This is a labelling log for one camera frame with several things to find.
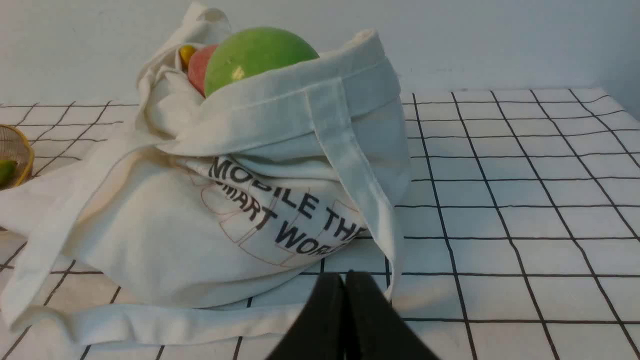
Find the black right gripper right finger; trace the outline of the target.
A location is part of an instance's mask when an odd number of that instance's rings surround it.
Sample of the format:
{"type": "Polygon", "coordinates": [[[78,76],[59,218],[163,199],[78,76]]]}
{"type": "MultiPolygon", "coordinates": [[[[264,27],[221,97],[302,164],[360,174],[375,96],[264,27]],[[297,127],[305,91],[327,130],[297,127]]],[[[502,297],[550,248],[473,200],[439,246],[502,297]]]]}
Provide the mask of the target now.
{"type": "Polygon", "coordinates": [[[346,360],[438,359],[394,310],[370,273],[350,271],[345,290],[346,360]]]}

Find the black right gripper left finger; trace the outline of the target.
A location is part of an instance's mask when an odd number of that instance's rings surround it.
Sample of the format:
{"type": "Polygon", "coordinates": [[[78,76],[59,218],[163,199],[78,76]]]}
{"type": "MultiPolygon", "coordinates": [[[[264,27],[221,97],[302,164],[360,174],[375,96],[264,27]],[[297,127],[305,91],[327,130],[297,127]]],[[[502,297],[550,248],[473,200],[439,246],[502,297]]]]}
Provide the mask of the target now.
{"type": "Polygon", "coordinates": [[[269,360],[343,360],[345,286],[336,273],[318,276],[297,319],[269,354],[269,360]]]}

